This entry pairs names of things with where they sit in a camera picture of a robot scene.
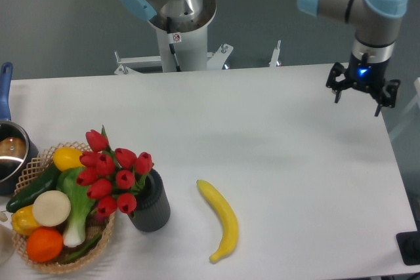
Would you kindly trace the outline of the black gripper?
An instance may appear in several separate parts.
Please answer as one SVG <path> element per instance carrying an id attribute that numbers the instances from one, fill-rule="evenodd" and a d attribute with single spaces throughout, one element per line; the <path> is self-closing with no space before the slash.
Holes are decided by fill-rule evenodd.
<path id="1" fill-rule="evenodd" d="M 361 59 L 351 54 L 347 69 L 338 62 L 334 63 L 325 85 L 334 93 L 335 103 L 341 99 L 341 93 L 350 87 L 362 92 L 378 94 L 374 114 L 378 117 L 382 108 L 395 107 L 401 84 L 399 79 L 385 80 L 388 64 L 389 60 L 379 63 L 368 62 L 367 53 L 363 54 Z"/>

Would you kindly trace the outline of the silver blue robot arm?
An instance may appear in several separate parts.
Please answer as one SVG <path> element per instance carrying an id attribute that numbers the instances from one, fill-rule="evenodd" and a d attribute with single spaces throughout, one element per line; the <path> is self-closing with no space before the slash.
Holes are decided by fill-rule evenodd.
<path id="1" fill-rule="evenodd" d="M 375 114 L 396 104 L 400 80 L 385 78 L 408 0 L 297 0 L 300 11 L 354 26 L 355 40 L 348 66 L 334 63 L 326 86 L 338 102 L 354 89 L 377 103 Z"/>

